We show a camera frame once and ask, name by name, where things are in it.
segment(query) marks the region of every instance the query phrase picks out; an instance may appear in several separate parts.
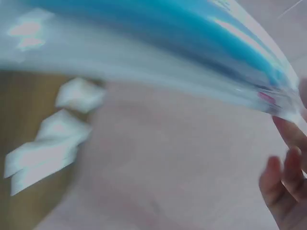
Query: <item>pink surface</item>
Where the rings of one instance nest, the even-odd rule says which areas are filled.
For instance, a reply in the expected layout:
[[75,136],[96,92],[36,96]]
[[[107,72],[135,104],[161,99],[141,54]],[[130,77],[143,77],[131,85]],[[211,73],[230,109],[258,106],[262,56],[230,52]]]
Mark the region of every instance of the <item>pink surface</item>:
[[258,189],[285,145],[270,116],[112,83],[70,193],[37,230],[275,229]]

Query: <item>plastic packaging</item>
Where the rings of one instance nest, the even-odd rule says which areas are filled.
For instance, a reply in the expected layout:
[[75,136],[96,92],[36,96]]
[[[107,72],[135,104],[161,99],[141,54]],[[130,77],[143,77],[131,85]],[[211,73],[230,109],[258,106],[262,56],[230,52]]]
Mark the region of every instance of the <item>plastic packaging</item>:
[[4,69],[141,81],[296,121],[298,77],[234,0],[4,0]]

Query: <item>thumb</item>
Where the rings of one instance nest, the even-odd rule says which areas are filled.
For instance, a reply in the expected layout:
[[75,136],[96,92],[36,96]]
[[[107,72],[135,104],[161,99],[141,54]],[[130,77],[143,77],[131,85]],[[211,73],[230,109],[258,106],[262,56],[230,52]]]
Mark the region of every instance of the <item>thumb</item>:
[[299,88],[299,94],[301,96],[302,102],[305,108],[307,108],[307,78],[304,78],[301,80],[298,88]]

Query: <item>pink label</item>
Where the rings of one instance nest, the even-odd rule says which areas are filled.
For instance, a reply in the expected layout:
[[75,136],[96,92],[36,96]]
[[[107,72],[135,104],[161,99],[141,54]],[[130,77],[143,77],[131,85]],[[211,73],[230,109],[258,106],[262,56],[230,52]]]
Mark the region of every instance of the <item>pink label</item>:
[[263,99],[263,100],[265,100],[269,103],[272,103],[272,104],[276,103],[276,100],[273,97],[271,97],[271,96],[269,96],[269,95],[267,95],[263,92],[258,92],[258,97],[260,97],[261,99]]

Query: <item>hand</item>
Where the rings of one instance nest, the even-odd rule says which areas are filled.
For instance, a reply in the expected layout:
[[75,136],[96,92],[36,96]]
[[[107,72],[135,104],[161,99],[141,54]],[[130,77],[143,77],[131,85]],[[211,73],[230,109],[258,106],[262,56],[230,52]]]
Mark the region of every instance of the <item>hand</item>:
[[[300,84],[300,95],[307,108],[307,80]],[[263,199],[280,230],[307,229],[307,137],[293,123],[273,117],[285,143],[290,148],[282,172],[278,157],[269,157],[259,179]]]

